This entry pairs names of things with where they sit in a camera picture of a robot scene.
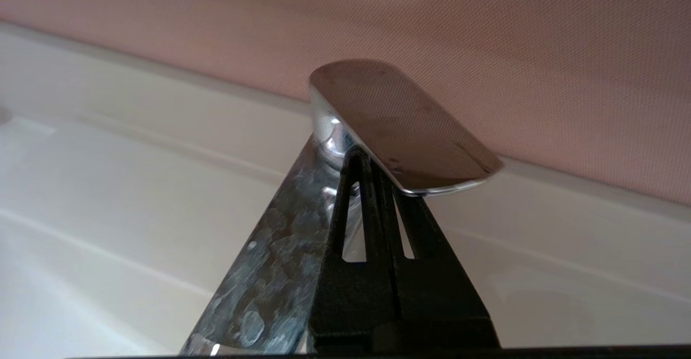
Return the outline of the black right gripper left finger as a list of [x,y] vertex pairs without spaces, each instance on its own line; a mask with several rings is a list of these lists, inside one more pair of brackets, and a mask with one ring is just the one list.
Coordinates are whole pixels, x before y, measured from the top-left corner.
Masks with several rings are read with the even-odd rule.
[[[360,186],[365,261],[343,258],[353,184]],[[394,353],[402,349],[392,185],[363,149],[345,156],[323,266],[309,315],[309,351]]]

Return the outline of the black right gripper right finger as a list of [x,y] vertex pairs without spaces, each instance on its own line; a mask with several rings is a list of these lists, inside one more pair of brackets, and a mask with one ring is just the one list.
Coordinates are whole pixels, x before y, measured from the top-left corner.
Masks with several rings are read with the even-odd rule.
[[378,165],[374,182],[399,316],[406,321],[490,320],[424,199],[404,195]]

